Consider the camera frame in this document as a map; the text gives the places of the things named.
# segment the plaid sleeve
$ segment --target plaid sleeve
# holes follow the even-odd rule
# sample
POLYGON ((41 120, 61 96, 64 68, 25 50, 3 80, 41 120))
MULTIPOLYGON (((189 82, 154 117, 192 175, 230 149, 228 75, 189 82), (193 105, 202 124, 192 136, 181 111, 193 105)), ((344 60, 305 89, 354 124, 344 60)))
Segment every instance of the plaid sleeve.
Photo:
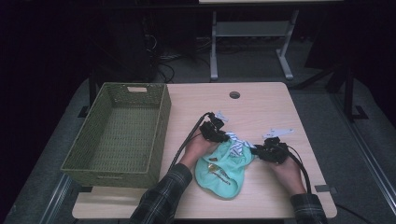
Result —
POLYGON ((326 215, 317 195, 296 194, 290 198, 298 224, 327 223, 326 215))
POLYGON ((130 223, 172 223, 180 197, 191 181, 189 168, 176 164, 156 186, 143 194, 130 223))

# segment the dark floor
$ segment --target dark floor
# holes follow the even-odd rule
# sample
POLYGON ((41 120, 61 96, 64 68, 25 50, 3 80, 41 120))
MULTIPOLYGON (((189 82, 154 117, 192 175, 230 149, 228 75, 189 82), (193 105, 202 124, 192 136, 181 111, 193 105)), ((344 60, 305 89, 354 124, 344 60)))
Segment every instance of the dark floor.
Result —
MULTIPOLYGON (((220 54, 219 80, 217 82, 284 82, 288 86, 301 83, 320 72, 304 68, 310 50, 309 41, 293 41, 287 54, 294 79, 287 81, 277 61, 275 49, 281 40, 259 42, 242 48, 233 54, 220 54)), ((179 59, 166 63, 175 71, 174 83, 209 82, 208 52, 198 55, 200 59, 179 59)), ((169 67, 160 67, 170 77, 169 67)), ((351 131, 358 129, 365 144, 371 149, 391 186, 396 184, 396 130, 376 106, 368 89, 355 81, 354 105, 360 105, 368 119, 346 121, 342 108, 344 91, 329 94, 325 86, 330 76, 307 88, 290 91, 311 146, 317 156, 319 166, 327 184, 333 189, 334 201, 367 218, 372 223, 396 223, 384 193, 377 183, 373 171, 361 150, 361 143, 351 131)), ((163 82, 158 75, 155 82, 163 82)), ((67 107, 46 148, 44 149, 29 180, 26 182, 14 209, 7 217, 6 224, 13 223, 127 223, 127 220, 76 220, 71 210, 80 186, 71 182, 59 207, 48 207, 54 189, 61 180, 60 167, 70 148, 83 119, 78 118, 80 109, 89 104, 88 83, 85 81, 67 107)), ((329 219, 334 224, 366 223, 351 212, 338 207, 338 215, 329 219)))

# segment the wooden table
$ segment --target wooden table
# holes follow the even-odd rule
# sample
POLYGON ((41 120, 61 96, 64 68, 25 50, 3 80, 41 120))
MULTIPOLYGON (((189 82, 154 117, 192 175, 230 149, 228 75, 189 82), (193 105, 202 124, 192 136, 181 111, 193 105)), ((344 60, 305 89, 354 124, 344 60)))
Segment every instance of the wooden table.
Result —
MULTIPOLYGON (((161 177, 165 175, 180 145, 205 112, 227 117, 223 131, 234 132, 242 140, 262 144, 262 134, 271 128, 294 129, 280 136, 282 142, 300 154, 314 186, 326 185, 309 144, 289 91, 283 83, 210 83, 168 85, 172 108, 166 134, 161 177), (239 99, 230 97, 240 93, 239 99)), ((145 189, 94 187, 78 195, 73 216, 76 218, 129 218, 145 189)), ((330 192, 317 193, 327 217, 337 211, 330 192)), ((289 195, 279 185, 264 161, 254 160, 246 167, 241 192, 232 200, 223 200, 201 189, 195 179, 184 192, 176 218, 290 218, 294 217, 289 195)))

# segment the table hole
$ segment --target table hole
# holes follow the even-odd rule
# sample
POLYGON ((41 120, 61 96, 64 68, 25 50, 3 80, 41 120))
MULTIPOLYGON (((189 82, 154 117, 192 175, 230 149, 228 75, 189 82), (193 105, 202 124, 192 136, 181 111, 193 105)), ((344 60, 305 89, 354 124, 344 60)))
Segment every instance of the table hole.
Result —
POLYGON ((239 97, 241 97, 241 94, 237 91, 232 91, 230 92, 230 97, 233 99, 238 99, 239 97))

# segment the green wicker basket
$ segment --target green wicker basket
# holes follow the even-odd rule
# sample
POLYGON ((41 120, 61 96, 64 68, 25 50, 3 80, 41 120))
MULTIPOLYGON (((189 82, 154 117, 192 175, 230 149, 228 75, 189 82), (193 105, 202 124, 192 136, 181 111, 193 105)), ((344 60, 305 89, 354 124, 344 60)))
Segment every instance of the green wicker basket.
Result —
POLYGON ((153 186, 170 109, 165 84, 105 83, 61 170, 82 186, 153 186))

